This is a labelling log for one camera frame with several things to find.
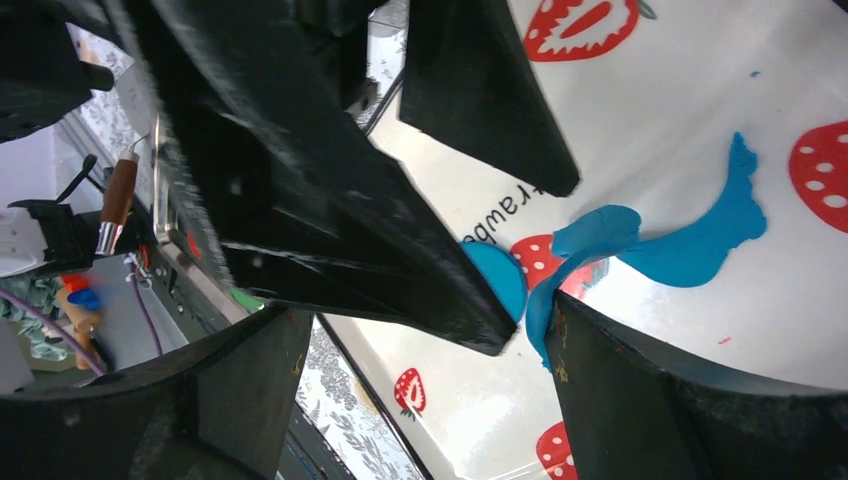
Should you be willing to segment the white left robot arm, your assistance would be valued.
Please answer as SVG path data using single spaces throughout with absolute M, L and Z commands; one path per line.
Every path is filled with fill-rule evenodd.
M 496 355 L 516 325 L 408 179 L 358 128 L 374 1 L 5 1 L 1 139 L 112 85 L 69 25 L 140 65 L 177 213 L 218 283 L 266 301 L 89 387 L 1 399 L 5 479 L 270 479 L 311 314 Z

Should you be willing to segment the blue dough piece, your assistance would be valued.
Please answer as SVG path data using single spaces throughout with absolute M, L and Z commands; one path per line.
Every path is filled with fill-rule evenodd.
M 462 242 L 460 246 L 512 320 L 519 324 L 526 308 L 528 288 L 517 260 L 507 251 L 489 243 Z

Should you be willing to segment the blue dough scrap strip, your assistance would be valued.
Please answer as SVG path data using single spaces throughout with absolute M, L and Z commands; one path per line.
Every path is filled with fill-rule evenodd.
M 710 282 L 730 252 L 767 231 L 767 219 L 754 198 L 752 176 L 758 155 L 736 132 L 731 140 L 727 177 L 717 200 L 693 223 L 664 235 L 643 239 L 641 215 L 623 205 L 604 205 L 552 234 L 552 253 L 564 262 L 529 293 L 525 313 L 528 341 L 551 371 L 545 346 L 555 292 L 578 269 L 616 257 L 648 279 L 676 288 Z

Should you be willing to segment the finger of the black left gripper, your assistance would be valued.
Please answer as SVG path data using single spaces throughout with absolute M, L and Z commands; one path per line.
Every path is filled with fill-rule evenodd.
M 516 325 L 349 114 L 373 1 L 126 1 L 155 155 L 220 282 L 497 355 Z
M 412 1 L 399 118 L 556 197 L 580 176 L 505 1 Z

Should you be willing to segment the white strawberry print tray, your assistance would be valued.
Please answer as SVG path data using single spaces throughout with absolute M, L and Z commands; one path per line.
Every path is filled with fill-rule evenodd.
M 847 16 L 831 1 L 653 1 L 601 54 L 535 66 L 577 159 L 564 199 L 438 145 L 398 119 L 371 138 L 398 158 L 451 230 L 526 250 L 589 210 L 621 204 L 651 233 L 717 198 L 731 137 L 758 156 L 768 227 L 717 277 L 681 289 L 619 260 L 569 293 L 634 329 L 720 364 L 826 389 L 847 386 Z

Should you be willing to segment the metal spatula wooden handle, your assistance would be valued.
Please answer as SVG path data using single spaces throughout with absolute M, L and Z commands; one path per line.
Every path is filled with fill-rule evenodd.
M 135 149 L 147 137 L 148 134 L 142 135 L 130 144 L 121 153 L 113 169 L 103 196 L 98 239 L 94 250 L 97 256 L 111 256 L 116 252 L 117 243 L 123 233 L 135 197 L 140 160 Z

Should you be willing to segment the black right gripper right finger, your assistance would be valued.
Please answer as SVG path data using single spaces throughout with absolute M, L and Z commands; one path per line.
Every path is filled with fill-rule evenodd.
M 847 395 L 731 368 L 559 293 L 545 337 L 582 479 L 843 479 Z

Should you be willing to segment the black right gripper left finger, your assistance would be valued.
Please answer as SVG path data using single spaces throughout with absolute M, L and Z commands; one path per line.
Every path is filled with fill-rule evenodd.
M 5 479 L 271 479 L 312 330 L 274 304 L 82 387 L 1 399 Z

